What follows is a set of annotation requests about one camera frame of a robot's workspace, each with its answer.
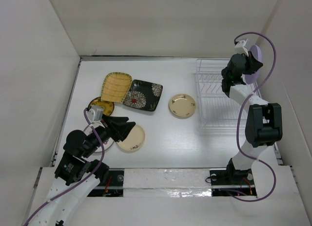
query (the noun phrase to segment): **dark square plate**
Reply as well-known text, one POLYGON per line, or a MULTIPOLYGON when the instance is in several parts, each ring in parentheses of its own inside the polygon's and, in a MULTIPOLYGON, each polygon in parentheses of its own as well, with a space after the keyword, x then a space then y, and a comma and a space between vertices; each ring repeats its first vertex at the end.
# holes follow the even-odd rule
POLYGON ((159 102, 162 85, 133 80, 123 104, 132 108, 153 112, 159 102))

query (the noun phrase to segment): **yellow striped tray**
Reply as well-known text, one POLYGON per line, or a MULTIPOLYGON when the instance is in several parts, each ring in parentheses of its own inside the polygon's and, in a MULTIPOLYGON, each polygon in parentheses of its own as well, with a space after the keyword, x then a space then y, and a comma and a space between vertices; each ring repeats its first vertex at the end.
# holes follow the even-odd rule
POLYGON ((125 73, 110 73, 102 86, 101 101, 123 103, 132 83, 132 77, 125 73))

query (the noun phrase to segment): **flower pattern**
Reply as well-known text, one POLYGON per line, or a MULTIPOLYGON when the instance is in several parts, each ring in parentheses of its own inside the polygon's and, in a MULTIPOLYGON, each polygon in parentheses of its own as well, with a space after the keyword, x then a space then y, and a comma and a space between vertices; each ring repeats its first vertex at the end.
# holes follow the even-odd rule
POLYGON ((146 105, 146 97, 139 91, 129 91, 123 104, 133 108, 143 108, 146 105))
POLYGON ((152 91, 153 91, 154 96, 160 97, 161 92, 162 92, 162 86, 153 83, 152 84, 152 91))

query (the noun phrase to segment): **white wire rack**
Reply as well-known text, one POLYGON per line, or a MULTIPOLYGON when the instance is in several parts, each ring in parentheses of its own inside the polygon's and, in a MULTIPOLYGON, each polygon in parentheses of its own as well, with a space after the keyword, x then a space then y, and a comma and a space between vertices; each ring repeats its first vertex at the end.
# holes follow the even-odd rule
MULTIPOLYGON (((198 102, 201 127, 235 132, 240 105, 228 98, 222 91, 221 71, 229 59, 198 59, 196 74, 198 80, 198 102)), ((246 125, 247 113, 243 112, 241 128, 246 125)))

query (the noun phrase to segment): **wire rack slot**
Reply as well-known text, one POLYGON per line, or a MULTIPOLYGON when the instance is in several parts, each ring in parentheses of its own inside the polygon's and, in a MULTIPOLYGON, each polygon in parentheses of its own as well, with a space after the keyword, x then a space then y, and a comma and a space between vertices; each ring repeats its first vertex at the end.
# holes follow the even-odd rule
MULTIPOLYGON (((196 74, 198 80, 198 102, 201 128, 224 128, 235 132, 240 105, 228 98, 222 91, 221 71, 229 59, 198 59, 196 74)), ((247 113, 243 112, 241 128, 246 125, 247 113)))

